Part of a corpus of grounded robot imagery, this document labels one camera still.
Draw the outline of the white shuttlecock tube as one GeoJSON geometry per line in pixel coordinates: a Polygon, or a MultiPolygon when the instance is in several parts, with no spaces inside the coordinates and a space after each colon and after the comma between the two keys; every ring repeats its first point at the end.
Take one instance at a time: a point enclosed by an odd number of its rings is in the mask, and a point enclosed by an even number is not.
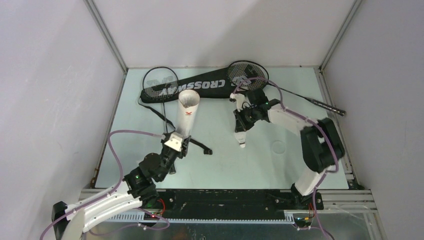
{"type": "Polygon", "coordinates": [[[176,132],[188,137],[194,126],[200,103],[200,95],[192,89],[186,89],[178,95],[176,132]]]}

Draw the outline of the shuttlecock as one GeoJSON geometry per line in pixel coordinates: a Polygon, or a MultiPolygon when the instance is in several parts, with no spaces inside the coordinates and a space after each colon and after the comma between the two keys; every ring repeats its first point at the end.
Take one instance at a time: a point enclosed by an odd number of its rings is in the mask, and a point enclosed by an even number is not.
{"type": "Polygon", "coordinates": [[[242,128],[235,128],[234,130],[234,137],[237,140],[239,146],[241,148],[246,147],[246,137],[247,137],[247,131],[242,128]]]}

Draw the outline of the black racket bag crossway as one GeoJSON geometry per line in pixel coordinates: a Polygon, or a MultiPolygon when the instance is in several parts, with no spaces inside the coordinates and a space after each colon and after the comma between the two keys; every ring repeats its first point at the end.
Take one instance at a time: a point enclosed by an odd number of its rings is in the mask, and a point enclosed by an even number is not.
{"type": "MultiPolygon", "coordinates": [[[[184,79],[178,78],[176,94],[166,102],[174,101],[183,90],[194,90],[200,97],[208,99],[227,99],[236,88],[227,78],[228,67],[209,71],[184,79]]],[[[160,103],[141,100],[143,103],[160,103]]]]}

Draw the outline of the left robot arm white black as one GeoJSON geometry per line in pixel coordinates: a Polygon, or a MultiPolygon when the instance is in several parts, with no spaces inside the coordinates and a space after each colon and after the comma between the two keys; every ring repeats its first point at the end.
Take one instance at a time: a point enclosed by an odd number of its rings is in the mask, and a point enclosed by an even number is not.
{"type": "Polygon", "coordinates": [[[71,224],[76,224],[77,233],[82,235],[114,215],[156,206],[159,199],[156,183],[166,178],[176,159],[187,155],[191,138],[176,131],[165,133],[161,137],[161,152],[147,154],[130,173],[121,173],[117,184],[73,204],[55,203],[51,215],[55,238],[65,239],[71,224]]]}

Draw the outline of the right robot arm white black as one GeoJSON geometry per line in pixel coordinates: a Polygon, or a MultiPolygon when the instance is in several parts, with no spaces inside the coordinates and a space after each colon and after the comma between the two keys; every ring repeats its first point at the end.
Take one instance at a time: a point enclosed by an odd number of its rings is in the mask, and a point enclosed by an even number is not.
{"type": "Polygon", "coordinates": [[[318,186],[326,174],[338,172],[339,160],[345,155],[334,122],[328,117],[311,119],[302,116],[283,106],[280,99],[269,100],[260,88],[231,93],[229,99],[236,104],[234,137],[241,148],[246,146],[247,131],[258,121],[281,126],[300,138],[306,168],[290,188],[290,201],[297,209],[314,205],[318,186]]]}

